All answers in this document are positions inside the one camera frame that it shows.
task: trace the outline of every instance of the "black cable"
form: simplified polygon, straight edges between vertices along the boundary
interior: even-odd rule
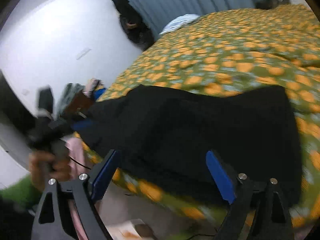
[[[70,158],[71,160],[73,160],[76,164],[79,164],[80,166],[82,166],[82,167],[84,167],[84,168],[86,168],[86,169],[91,170],[91,168],[89,168],[89,167],[87,167],[87,166],[84,166],[83,164],[77,162],[75,159],[71,158],[70,156],[69,156],[69,158]]]
[[[186,240],[190,240],[190,239],[192,239],[192,238],[194,238],[194,237],[196,237],[196,236],[212,236],[212,237],[214,237],[215,235],[203,235],[203,234],[196,234],[196,235],[190,236],[190,237],[189,237],[189,238],[187,238]]]

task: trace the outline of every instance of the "metal screw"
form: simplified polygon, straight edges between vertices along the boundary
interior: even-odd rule
[[[238,177],[239,179],[247,179],[248,176],[244,173],[239,173]]]
[[[48,183],[49,185],[53,185],[56,183],[56,179],[49,179]]]
[[[271,179],[270,179],[270,182],[271,182],[272,184],[277,184],[277,183],[278,183],[277,179],[275,179],[275,178],[271,178]]]
[[[88,174],[86,174],[86,173],[82,173],[79,175],[80,180],[85,180],[85,179],[87,179],[87,177],[88,177]]]

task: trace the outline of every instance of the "human hand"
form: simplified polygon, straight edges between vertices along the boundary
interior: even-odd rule
[[[66,181],[71,178],[71,167],[69,159],[55,162],[55,156],[49,152],[34,151],[29,155],[29,171],[31,175],[32,185],[39,191],[45,188],[44,173],[40,167],[41,162],[51,163],[55,171],[49,174],[50,178],[55,178],[58,181]]]

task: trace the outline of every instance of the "black device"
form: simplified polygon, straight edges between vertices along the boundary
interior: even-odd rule
[[[94,203],[103,198],[120,158],[119,151],[110,150],[103,162],[95,165],[88,174],[83,173],[67,182],[49,180],[36,212],[32,240],[78,239],[68,200],[74,200],[89,240],[111,240]],[[246,174],[237,174],[230,169],[228,175],[236,181],[236,199],[213,240],[237,240],[252,206],[256,212],[247,240],[294,240],[288,206],[276,179],[253,181]],[[316,239],[318,224],[311,230],[308,240]]]

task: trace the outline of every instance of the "bed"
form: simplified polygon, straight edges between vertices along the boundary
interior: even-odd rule
[[[301,227],[320,215],[319,51],[319,22],[303,5],[220,11],[164,34],[117,77],[99,101],[124,96],[139,84],[216,97],[266,85],[285,87],[302,148],[302,197],[290,210],[294,227]],[[85,143],[84,149],[92,162],[101,161]],[[113,182],[193,219],[220,224],[227,213],[222,207],[164,192],[120,169]]]

